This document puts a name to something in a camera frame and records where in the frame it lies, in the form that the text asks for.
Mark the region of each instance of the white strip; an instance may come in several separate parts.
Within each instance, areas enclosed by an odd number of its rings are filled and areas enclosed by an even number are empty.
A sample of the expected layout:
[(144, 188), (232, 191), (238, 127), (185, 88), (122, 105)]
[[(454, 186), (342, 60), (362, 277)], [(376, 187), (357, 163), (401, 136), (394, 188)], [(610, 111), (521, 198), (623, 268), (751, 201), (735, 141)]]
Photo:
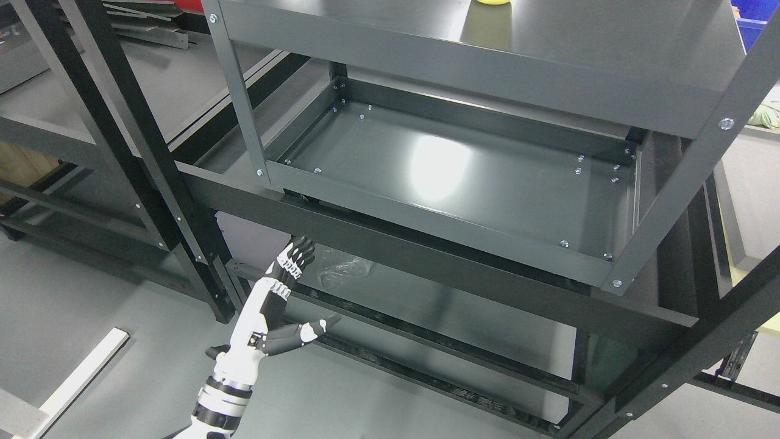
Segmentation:
[(111, 329), (41, 406), (41, 411), (48, 415), (46, 420), (30, 436), (13, 439), (38, 439), (45, 433), (129, 337), (123, 330)]

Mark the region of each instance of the white robotic arm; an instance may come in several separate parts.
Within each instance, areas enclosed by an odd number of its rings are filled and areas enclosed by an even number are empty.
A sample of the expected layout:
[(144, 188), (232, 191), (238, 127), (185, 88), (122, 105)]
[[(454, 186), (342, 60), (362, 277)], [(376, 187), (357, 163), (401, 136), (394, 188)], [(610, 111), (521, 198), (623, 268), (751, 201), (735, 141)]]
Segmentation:
[(230, 344), (207, 350), (214, 372), (198, 393), (191, 425), (166, 439), (225, 439), (238, 428), (257, 382), (260, 360), (305, 346), (341, 319), (293, 324), (278, 329), (290, 288), (314, 260), (314, 243), (294, 237), (252, 288), (239, 314)]

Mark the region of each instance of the metal shelf tray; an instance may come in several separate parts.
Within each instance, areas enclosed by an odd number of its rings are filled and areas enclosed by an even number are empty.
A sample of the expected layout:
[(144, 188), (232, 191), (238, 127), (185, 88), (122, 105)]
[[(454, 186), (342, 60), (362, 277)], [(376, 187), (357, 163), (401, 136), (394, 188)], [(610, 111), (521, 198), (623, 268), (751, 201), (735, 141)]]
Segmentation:
[(336, 78), (269, 142), (266, 165), (275, 186), (601, 285), (631, 231), (635, 148)]

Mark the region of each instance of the rivet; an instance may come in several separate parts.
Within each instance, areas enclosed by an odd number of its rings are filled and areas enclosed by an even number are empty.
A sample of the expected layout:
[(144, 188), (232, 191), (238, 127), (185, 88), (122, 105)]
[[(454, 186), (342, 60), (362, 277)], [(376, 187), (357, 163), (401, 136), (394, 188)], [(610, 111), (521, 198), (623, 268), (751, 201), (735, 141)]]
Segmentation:
[(723, 131), (731, 130), (734, 127), (734, 119), (731, 119), (731, 118), (728, 118), (728, 117), (725, 118), (725, 119), (721, 119), (721, 121), (718, 122), (718, 126)]

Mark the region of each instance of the wooden board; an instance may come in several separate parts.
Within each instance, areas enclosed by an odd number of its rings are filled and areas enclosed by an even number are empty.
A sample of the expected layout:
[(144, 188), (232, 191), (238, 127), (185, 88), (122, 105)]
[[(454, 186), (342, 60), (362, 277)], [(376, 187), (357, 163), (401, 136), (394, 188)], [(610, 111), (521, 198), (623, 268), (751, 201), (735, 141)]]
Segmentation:
[[(0, 141), (0, 179), (30, 186), (58, 165), (57, 159)], [(11, 198), (0, 192), (0, 205)]]

